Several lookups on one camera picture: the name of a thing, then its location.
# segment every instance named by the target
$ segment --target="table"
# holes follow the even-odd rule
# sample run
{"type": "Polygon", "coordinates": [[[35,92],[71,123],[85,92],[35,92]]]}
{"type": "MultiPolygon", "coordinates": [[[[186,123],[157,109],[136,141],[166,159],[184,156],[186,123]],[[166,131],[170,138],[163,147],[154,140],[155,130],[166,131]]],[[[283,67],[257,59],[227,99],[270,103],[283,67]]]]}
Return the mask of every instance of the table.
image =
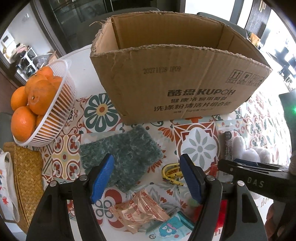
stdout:
{"type": "MultiPolygon", "coordinates": [[[[34,148],[42,153],[44,187],[52,180],[67,183],[85,173],[80,164],[80,145],[123,133],[134,127],[134,125],[124,125],[118,114],[112,115],[108,111],[114,107],[99,82],[89,59],[89,53],[89,46],[86,46],[63,57],[72,62],[70,72],[76,82],[77,100],[69,119],[56,139],[45,147],[34,148]],[[100,112],[103,104],[107,104],[108,109],[100,112]]],[[[230,114],[141,124],[162,149],[164,158],[149,167],[147,173],[129,192],[122,193],[116,188],[108,188],[102,199],[93,205],[106,239],[149,240],[143,233],[132,235],[129,232],[122,232],[126,229],[108,211],[108,207],[130,200],[132,194],[142,188],[145,188],[165,210],[169,211],[177,206],[185,214],[190,213],[188,188],[186,185],[181,187],[164,182],[161,177],[161,168],[168,163],[178,162],[178,156],[188,150],[192,157],[197,153],[197,147],[201,146],[203,151],[198,155],[199,158],[195,159],[195,164],[202,165],[204,171],[208,172],[210,166],[217,164],[218,161],[221,151],[218,132],[223,126],[233,125],[234,135],[243,136],[248,147],[267,147],[272,152],[273,163],[288,165],[291,140],[278,98],[280,93],[285,92],[287,88],[281,77],[273,71],[252,97],[230,114]],[[188,137],[195,141],[196,146],[189,141],[188,137]]],[[[272,200],[261,196],[255,202],[265,222],[272,200]]],[[[72,201],[68,201],[68,210],[74,237],[76,240],[81,240],[72,201]]],[[[219,232],[215,234],[213,240],[219,239],[219,232]]]]}

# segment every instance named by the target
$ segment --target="yellow clip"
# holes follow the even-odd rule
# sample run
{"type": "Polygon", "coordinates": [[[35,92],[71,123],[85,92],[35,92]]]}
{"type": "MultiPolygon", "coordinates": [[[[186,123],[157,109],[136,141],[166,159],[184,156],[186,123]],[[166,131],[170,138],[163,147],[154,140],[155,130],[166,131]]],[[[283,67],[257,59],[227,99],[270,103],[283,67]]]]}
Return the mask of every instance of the yellow clip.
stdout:
{"type": "Polygon", "coordinates": [[[180,170],[179,163],[171,163],[165,165],[161,170],[161,175],[164,179],[169,180],[171,183],[183,186],[184,184],[177,181],[175,178],[182,178],[183,174],[180,170]]]}

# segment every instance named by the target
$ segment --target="metal screw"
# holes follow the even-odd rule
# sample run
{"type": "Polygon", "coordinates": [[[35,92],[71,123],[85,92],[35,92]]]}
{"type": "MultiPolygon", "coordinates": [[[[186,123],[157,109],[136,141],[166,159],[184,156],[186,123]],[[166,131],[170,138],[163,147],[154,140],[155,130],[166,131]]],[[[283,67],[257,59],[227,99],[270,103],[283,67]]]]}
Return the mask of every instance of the metal screw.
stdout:
{"type": "Polygon", "coordinates": [[[82,175],[79,177],[80,181],[85,181],[87,179],[87,175],[82,175]]]}
{"type": "Polygon", "coordinates": [[[213,180],[215,180],[215,178],[214,178],[212,175],[208,175],[208,176],[207,176],[207,179],[208,179],[209,181],[213,181],[213,180]]]}
{"type": "Polygon", "coordinates": [[[238,184],[240,187],[243,187],[243,186],[244,186],[244,182],[243,182],[243,181],[237,181],[237,184],[238,184]]]}
{"type": "Polygon", "coordinates": [[[54,186],[56,186],[57,185],[57,181],[52,181],[52,182],[50,182],[50,184],[49,184],[51,187],[54,187],[54,186]]]}

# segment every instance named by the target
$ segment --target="product package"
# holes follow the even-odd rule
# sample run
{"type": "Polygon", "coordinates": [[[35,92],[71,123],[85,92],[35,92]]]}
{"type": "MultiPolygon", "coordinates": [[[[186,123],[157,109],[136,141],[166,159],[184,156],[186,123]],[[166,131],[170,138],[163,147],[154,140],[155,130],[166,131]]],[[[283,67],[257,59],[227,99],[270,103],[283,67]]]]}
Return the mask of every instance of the product package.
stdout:
{"type": "Polygon", "coordinates": [[[153,241],[181,240],[189,235],[194,228],[194,223],[191,222],[180,210],[173,211],[171,218],[162,223],[155,223],[146,232],[153,241]]]}
{"type": "Polygon", "coordinates": [[[231,27],[176,12],[108,18],[90,59],[126,125],[231,113],[272,71],[231,27]]]}
{"type": "MultiPolygon", "coordinates": [[[[232,161],[233,126],[223,126],[219,128],[218,138],[222,150],[219,159],[232,161]]],[[[220,182],[230,182],[233,179],[233,176],[226,172],[219,171],[217,175],[220,182]]]]}
{"type": "Polygon", "coordinates": [[[137,192],[132,200],[109,207],[109,211],[132,234],[151,220],[167,221],[169,215],[142,189],[137,192]]]}

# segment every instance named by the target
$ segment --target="snack bag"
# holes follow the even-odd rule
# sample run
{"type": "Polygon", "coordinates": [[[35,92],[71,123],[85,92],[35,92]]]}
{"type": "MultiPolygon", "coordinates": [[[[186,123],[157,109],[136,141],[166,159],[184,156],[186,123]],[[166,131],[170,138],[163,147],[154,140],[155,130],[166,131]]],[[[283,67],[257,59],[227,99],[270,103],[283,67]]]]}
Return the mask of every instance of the snack bag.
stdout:
{"type": "Polygon", "coordinates": [[[193,228],[194,224],[181,211],[178,211],[169,220],[147,232],[146,236],[153,241],[177,241],[189,235],[193,228]]]}
{"type": "Polygon", "coordinates": [[[170,218],[144,189],[135,193],[132,200],[109,207],[109,211],[132,234],[151,220],[167,221],[170,218]]]}

